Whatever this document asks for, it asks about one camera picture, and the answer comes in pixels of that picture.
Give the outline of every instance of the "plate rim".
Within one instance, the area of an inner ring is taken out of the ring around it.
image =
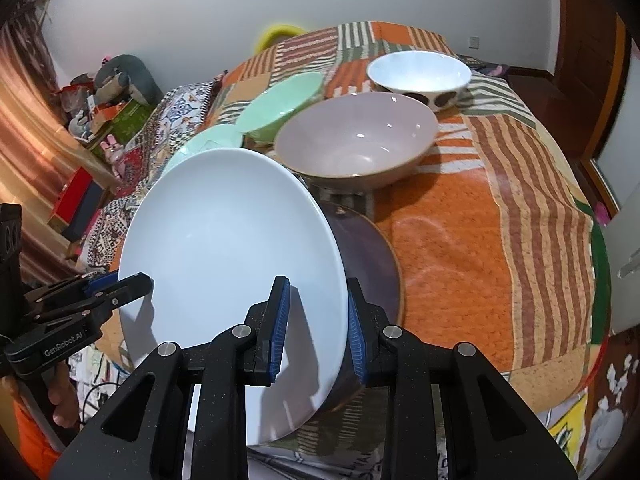
[[[327,219],[324,216],[324,213],[322,213],[322,210],[320,209],[320,206],[318,205],[318,203],[316,202],[316,200],[311,196],[311,194],[308,192],[308,190],[305,188],[305,186],[303,186],[303,184],[289,171],[287,170],[284,166],[282,166],[281,164],[277,163],[276,161],[274,161],[273,159],[269,158],[266,155],[263,155],[259,152],[254,152],[252,150],[248,150],[245,148],[216,148],[215,150],[207,150],[206,152],[200,152],[197,153],[196,155],[191,156],[190,158],[188,158],[187,160],[192,160],[195,159],[197,157],[201,157],[201,158],[205,158],[208,156],[220,156],[221,152],[236,152],[236,153],[242,153],[242,156],[252,156],[258,160],[262,160],[264,161],[265,164],[267,164],[268,166],[271,166],[272,168],[274,168],[276,171],[280,172],[282,175],[285,175],[287,179],[289,179],[290,182],[293,182],[296,186],[296,189],[299,190],[300,192],[300,196],[304,197],[304,200],[313,208],[314,212],[316,213],[316,217],[319,219],[319,224],[322,226],[322,229],[324,231],[324,234],[327,237],[327,241],[331,244],[331,249],[332,249],[332,255],[333,255],[333,261],[335,262],[336,266],[337,266],[337,271],[338,271],[338,278],[339,278],[339,295],[340,295],[340,302],[344,305],[343,306],[343,316],[342,316],[342,320],[344,321],[343,323],[338,323],[336,324],[336,328],[339,329],[339,333],[337,333],[337,336],[340,340],[344,339],[344,344],[341,344],[340,346],[342,347],[342,351],[340,352],[340,357],[339,359],[336,359],[336,362],[334,363],[334,365],[332,366],[332,373],[330,374],[329,380],[326,382],[325,385],[320,384],[318,387],[318,390],[316,391],[315,395],[317,395],[318,393],[320,393],[321,399],[318,403],[318,407],[314,408],[311,412],[309,412],[306,415],[300,416],[297,419],[290,419],[290,421],[292,422],[292,426],[294,426],[295,428],[293,430],[287,429],[286,432],[284,433],[278,433],[276,435],[276,437],[269,437],[267,440],[258,440],[257,442],[251,442],[248,441],[247,445],[248,446],[258,446],[260,444],[266,444],[269,442],[274,442],[275,440],[281,439],[285,436],[287,436],[288,434],[292,433],[293,431],[299,429],[300,427],[302,427],[303,424],[305,424],[315,413],[316,411],[322,406],[322,404],[324,403],[324,401],[326,400],[326,398],[328,397],[329,393],[331,392],[331,389],[335,383],[335,380],[338,377],[338,373],[340,372],[340,366],[342,364],[342,360],[344,359],[344,349],[346,347],[346,341],[347,341],[347,330],[348,330],[348,292],[347,292],[347,286],[346,286],[346,278],[345,278],[345,273],[344,273],[344,265],[342,263],[342,258],[340,256],[340,250],[338,248],[338,244],[335,241],[335,237],[333,232],[331,231],[331,227],[329,225],[329,222],[327,221]],[[175,168],[178,168],[179,166],[182,166],[182,162],[180,164],[178,164]],[[131,231],[131,227],[133,226],[133,223],[136,220],[136,215],[138,214],[138,211],[140,210],[140,207],[142,207],[143,203],[145,200],[147,200],[147,198],[149,196],[153,196],[152,194],[154,193],[154,189],[158,186],[158,183],[161,181],[162,179],[159,179],[158,182],[156,182],[156,184],[154,184],[154,186],[152,186],[152,188],[149,190],[149,192],[145,195],[145,197],[142,199],[140,205],[138,206],[138,208],[136,209],[133,218],[131,219],[131,222],[129,224],[129,227],[127,229],[127,234],[125,235],[125,240],[124,243],[122,245],[122,256],[120,259],[120,265],[118,267],[118,279],[121,280],[122,278],[124,278],[124,272],[122,271],[123,268],[123,262],[125,262],[125,257],[126,257],[126,248],[127,248],[127,238],[129,236],[129,233]],[[122,335],[124,338],[124,341],[127,341],[127,335],[126,335],[126,329],[125,329],[125,324],[123,324],[122,322],[121,324],[121,328],[122,328]],[[144,361],[144,359],[146,358],[146,356],[144,356],[142,359],[135,361],[132,356],[131,357],[131,361],[132,364],[134,366],[134,368],[137,368],[140,363],[142,361]]]

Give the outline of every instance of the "mint green bowl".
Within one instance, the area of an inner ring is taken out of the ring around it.
[[[181,147],[162,170],[162,174],[169,173],[182,161],[191,158],[207,150],[215,148],[240,148],[242,146],[242,134],[234,124],[217,124],[202,130]]]
[[[236,120],[243,135],[258,142],[273,142],[280,128],[294,114],[322,98],[320,72],[293,75],[255,98]]]

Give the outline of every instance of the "yellow object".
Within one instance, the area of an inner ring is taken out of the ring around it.
[[[255,46],[254,54],[260,54],[263,50],[276,43],[275,40],[281,37],[293,38],[300,34],[305,34],[306,30],[294,25],[273,25],[263,32]]]
[[[549,430],[551,436],[564,451],[564,454],[571,460],[574,467],[578,465],[580,446],[582,445],[586,432],[584,425],[584,413],[586,409],[587,394],[584,394]]]

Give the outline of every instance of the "pink bowl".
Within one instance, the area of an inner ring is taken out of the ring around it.
[[[292,117],[275,139],[280,161],[313,184],[355,192],[415,171],[438,123],[421,102],[366,92],[328,99]]]

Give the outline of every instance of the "curtain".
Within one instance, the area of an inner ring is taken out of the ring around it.
[[[0,202],[22,205],[22,278],[52,283],[73,273],[64,259],[68,240],[47,225],[66,181],[79,166],[103,187],[116,181],[49,106],[42,90],[52,82],[44,76],[42,52],[36,53],[46,47],[43,42],[36,48],[32,41],[29,50],[20,52],[26,32],[12,22],[0,29]],[[23,59],[40,65],[43,76],[38,78],[38,70]]]
[[[40,0],[20,0],[17,8],[8,20],[8,27],[18,47],[18,54],[48,100],[58,91],[56,71],[49,49],[40,32],[40,23],[36,18],[36,5]]]

